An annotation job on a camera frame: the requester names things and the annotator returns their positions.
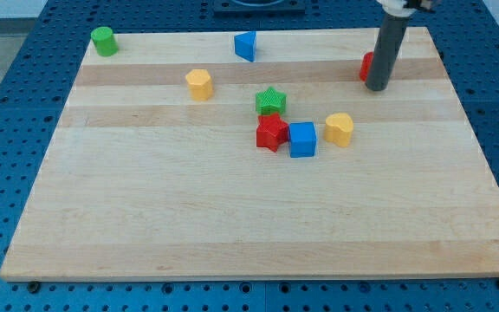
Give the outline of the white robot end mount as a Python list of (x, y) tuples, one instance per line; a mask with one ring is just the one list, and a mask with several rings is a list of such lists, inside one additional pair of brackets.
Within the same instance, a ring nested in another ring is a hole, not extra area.
[(410, 17), (416, 11), (433, 12), (441, 0), (377, 0), (390, 16)]

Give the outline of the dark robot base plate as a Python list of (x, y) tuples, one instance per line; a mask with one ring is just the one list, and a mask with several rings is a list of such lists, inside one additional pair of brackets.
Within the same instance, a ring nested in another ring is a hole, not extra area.
[(303, 14), (306, 0), (212, 0), (215, 16), (235, 14)]

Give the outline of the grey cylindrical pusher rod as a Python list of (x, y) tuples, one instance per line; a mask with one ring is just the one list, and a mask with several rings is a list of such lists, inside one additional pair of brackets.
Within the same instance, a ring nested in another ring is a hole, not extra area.
[(385, 13), (366, 77), (366, 87), (369, 90), (380, 92), (387, 88), (409, 21), (408, 16)]

